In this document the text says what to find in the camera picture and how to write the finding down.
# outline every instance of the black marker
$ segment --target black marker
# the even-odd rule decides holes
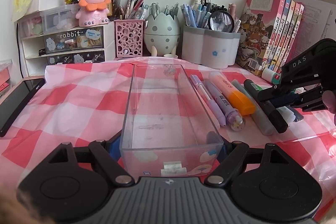
[[[258,93],[260,92],[258,86],[251,80],[247,79],[244,81],[244,88],[257,102],[263,112],[265,112],[267,118],[278,131],[278,133],[284,133],[288,128],[288,124],[270,101],[260,102],[258,100]]]

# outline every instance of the magnifying glass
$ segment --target magnifying glass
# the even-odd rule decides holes
[[[210,15],[208,20],[208,27],[213,31],[233,32],[235,22],[228,12],[218,10]]]

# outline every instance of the black phone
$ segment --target black phone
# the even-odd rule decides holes
[[[45,84],[43,78],[25,80],[0,104],[0,137],[4,137],[17,116]]]

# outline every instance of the egg-shaped pen holder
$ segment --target egg-shaped pen holder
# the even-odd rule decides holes
[[[159,13],[154,19],[149,15],[144,29],[143,40],[152,56],[176,54],[177,44],[180,42],[181,28],[177,16]]]

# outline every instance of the gray pen holder with blue flower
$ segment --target gray pen holder with blue flower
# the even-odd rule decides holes
[[[184,26],[182,59],[225,69],[235,63],[240,35]]]

